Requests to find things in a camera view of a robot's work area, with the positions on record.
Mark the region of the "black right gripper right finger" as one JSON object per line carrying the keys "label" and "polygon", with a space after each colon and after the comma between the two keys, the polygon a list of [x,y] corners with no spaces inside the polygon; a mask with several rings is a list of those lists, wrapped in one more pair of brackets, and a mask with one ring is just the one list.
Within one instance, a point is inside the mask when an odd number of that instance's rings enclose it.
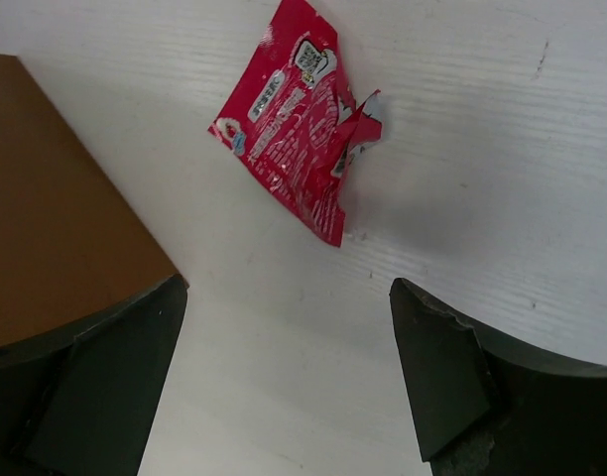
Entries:
{"label": "black right gripper right finger", "polygon": [[433,474],[607,475],[607,366],[515,338],[403,278],[389,296]]}

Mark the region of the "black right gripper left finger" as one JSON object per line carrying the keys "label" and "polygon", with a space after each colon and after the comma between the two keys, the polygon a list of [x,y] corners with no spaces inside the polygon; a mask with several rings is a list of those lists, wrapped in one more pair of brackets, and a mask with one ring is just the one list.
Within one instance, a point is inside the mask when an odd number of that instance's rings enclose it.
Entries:
{"label": "black right gripper left finger", "polygon": [[0,475],[135,475],[187,302],[174,275],[0,347]]}

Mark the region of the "red snack packet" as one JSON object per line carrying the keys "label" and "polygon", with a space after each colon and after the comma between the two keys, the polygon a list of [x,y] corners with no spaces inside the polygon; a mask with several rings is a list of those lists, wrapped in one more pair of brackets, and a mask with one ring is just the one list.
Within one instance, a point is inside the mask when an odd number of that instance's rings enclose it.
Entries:
{"label": "red snack packet", "polygon": [[346,172],[383,135],[379,94],[353,95],[338,34],[306,1],[280,3],[208,131],[323,242],[342,243]]}

